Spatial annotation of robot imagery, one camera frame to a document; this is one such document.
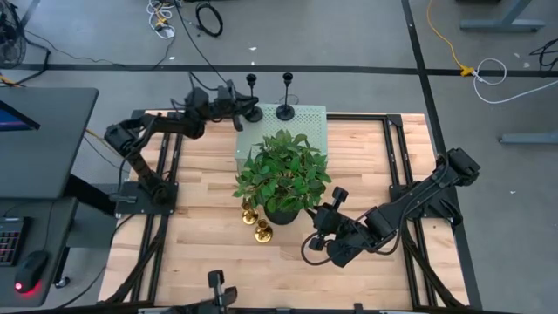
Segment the gold candle holder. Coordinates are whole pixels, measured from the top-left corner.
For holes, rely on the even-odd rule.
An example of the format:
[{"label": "gold candle holder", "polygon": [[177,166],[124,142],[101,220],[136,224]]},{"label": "gold candle holder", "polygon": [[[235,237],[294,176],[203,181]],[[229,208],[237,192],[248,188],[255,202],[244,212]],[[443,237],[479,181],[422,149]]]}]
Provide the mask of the gold candle holder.
[{"label": "gold candle holder", "polygon": [[242,221],[247,225],[253,225],[258,221],[258,211],[250,206],[247,201],[242,202]]},{"label": "gold candle holder", "polygon": [[273,237],[273,229],[269,226],[268,222],[260,219],[255,226],[254,237],[259,243],[267,243]]}]

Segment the blue screen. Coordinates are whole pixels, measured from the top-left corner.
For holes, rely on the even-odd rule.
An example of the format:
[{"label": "blue screen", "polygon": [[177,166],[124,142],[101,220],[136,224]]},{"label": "blue screen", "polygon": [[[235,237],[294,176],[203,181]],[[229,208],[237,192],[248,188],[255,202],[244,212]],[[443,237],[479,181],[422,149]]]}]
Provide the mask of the blue screen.
[{"label": "blue screen", "polygon": [[0,109],[0,131],[29,130],[25,122]]}]

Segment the computer mouse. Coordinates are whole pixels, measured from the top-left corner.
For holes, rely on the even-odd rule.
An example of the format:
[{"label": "computer mouse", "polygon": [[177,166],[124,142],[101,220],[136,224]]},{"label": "computer mouse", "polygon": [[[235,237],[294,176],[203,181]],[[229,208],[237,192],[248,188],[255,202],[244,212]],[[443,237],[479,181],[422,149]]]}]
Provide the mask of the computer mouse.
[{"label": "computer mouse", "polygon": [[23,260],[16,273],[15,288],[17,292],[28,292],[37,285],[48,259],[49,254],[46,251],[38,250],[31,252]]}]

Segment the monitor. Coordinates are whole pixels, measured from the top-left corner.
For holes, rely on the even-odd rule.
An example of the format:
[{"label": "monitor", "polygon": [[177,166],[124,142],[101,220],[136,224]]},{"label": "monitor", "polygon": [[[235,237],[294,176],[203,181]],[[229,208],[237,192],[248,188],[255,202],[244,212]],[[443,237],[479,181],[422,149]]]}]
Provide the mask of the monitor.
[{"label": "monitor", "polygon": [[0,132],[38,130],[37,122],[0,100]]}]

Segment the black flower pot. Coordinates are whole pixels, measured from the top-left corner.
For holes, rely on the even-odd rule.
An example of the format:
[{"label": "black flower pot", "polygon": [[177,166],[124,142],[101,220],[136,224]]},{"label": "black flower pot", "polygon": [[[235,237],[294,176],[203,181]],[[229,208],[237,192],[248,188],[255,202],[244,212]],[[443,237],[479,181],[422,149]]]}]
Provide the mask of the black flower pot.
[{"label": "black flower pot", "polygon": [[278,225],[290,224],[298,216],[298,211],[283,212],[276,209],[275,212],[271,213],[267,208],[263,208],[263,212],[268,217],[270,222]]}]

